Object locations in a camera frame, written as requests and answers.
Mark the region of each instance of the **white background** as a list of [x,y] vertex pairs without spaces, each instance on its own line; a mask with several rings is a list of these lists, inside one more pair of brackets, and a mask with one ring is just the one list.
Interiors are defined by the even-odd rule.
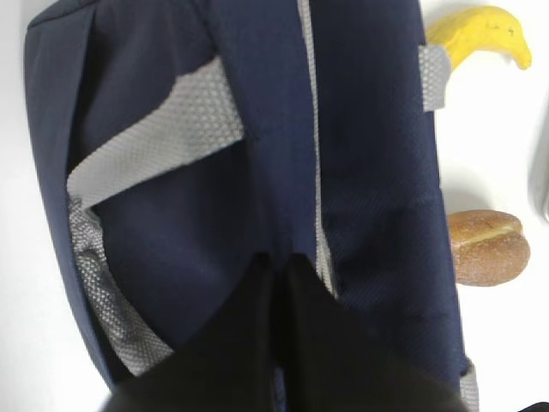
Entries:
[[[35,177],[22,95],[24,27],[52,0],[8,0],[0,15],[0,410],[92,412],[108,391],[64,296]],[[423,0],[425,22],[463,5]],[[491,208],[521,218],[528,269],[487,289],[459,287],[466,347],[484,412],[549,401],[549,227],[534,199],[549,163],[549,4],[493,0],[523,23],[534,65],[477,52],[452,76],[437,113],[448,211]]]

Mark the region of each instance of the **banana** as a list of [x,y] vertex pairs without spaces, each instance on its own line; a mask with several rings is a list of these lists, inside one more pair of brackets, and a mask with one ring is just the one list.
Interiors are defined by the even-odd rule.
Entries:
[[508,54],[523,70],[532,65],[521,23],[499,7],[478,6],[448,15],[429,27],[426,37],[428,44],[442,46],[453,70],[477,50]]

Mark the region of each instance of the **bread roll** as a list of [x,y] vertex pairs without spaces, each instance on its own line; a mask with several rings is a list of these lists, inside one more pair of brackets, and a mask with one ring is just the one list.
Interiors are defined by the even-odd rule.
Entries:
[[457,282],[496,286],[515,279],[526,268],[530,246],[513,215],[469,210],[448,216]]

